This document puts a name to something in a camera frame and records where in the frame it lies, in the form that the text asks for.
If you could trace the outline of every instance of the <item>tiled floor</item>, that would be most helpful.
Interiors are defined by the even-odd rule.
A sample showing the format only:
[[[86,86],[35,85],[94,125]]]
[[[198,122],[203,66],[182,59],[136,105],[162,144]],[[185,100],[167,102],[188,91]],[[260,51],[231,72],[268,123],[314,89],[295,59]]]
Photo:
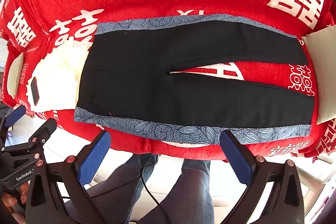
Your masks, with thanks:
[[[13,138],[8,138],[7,145],[23,143],[44,123],[45,121],[35,117],[22,117],[13,128],[11,135]],[[88,144],[87,140],[72,135],[62,129],[57,130],[52,134],[50,139],[44,145],[45,156],[48,163],[63,161],[69,155],[77,155],[77,153]],[[105,180],[118,166],[125,163],[131,153],[124,151],[115,151],[110,149],[104,158],[100,168],[98,169],[95,180],[101,182]],[[311,159],[296,158],[290,155],[281,155],[268,158],[268,161],[284,163],[290,158],[297,166],[306,170],[318,177],[322,174],[327,163],[316,161],[314,166]],[[160,202],[169,193],[177,178],[181,174],[181,166],[183,159],[162,155],[159,162],[155,166],[152,176],[147,182],[147,187],[154,197]],[[62,195],[67,195],[65,187],[60,185]],[[272,183],[268,183],[266,190],[253,213],[249,222],[259,218],[263,207],[268,199]],[[210,193],[215,205],[216,224],[221,223],[233,205],[238,201],[246,186],[240,184],[236,178],[231,166],[223,161],[211,161],[210,174]],[[155,207],[155,202],[150,198],[146,191],[143,191],[140,200],[134,207],[132,214],[133,220],[138,220],[152,208]]]

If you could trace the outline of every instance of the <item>person's leg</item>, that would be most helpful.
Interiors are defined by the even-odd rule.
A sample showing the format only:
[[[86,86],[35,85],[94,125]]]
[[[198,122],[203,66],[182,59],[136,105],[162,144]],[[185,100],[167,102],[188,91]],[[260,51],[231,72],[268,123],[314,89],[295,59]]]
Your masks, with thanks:
[[[143,171],[143,179],[146,182],[153,172],[157,159],[158,156],[151,153],[133,154],[107,180],[87,190],[98,209],[110,223],[129,223],[134,204],[140,198],[143,189],[140,178],[141,167],[148,166]],[[71,202],[67,202],[66,207],[75,221],[83,223]]]
[[[182,174],[160,203],[137,224],[214,224],[214,207],[209,192],[210,161],[184,160]]]

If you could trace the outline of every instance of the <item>blue gripper pad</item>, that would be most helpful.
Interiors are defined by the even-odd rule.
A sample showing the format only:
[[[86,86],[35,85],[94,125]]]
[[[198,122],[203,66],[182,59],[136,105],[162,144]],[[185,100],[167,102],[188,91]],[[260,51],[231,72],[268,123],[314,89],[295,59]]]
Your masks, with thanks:
[[[21,119],[23,115],[26,114],[26,108],[24,106],[19,106],[16,110],[14,110],[11,114],[9,114],[5,119],[5,127],[11,127],[18,120]]]
[[[239,148],[238,140],[236,142],[231,138],[235,138],[232,133],[231,136],[223,131],[219,138],[220,146],[227,157],[233,171],[235,172],[238,180],[246,186],[250,186],[252,183],[253,170],[251,164],[244,157],[242,150]]]
[[[79,169],[78,180],[83,187],[85,184],[92,182],[92,179],[106,156],[110,146],[111,135],[109,132],[105,131]]]

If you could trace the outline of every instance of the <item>beige cushion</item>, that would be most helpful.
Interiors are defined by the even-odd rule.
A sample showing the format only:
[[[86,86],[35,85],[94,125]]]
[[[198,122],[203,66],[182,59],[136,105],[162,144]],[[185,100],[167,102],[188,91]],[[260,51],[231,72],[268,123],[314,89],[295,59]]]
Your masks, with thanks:
[[[336,25],[302,37],[318,85],[317,124],[336,118]]]
[[[21,53],[17,58],[14,59],[11,67],[8,71],[7,77],[7,91],[10,96],[14,99],[19,87],[20,76],[23,66],[23,53]]]

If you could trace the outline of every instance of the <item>smartphone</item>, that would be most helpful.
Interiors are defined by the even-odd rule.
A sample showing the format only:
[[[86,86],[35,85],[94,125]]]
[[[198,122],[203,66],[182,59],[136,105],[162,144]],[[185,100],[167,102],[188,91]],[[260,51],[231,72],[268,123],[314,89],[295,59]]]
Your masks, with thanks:
[[[37,88],[37,79],[36,77],[33,78],[33,81],[31,82],[31,93],[33,94],[33,101],[34,105],[37,105],[37,103],[40,100],[39,90]]]

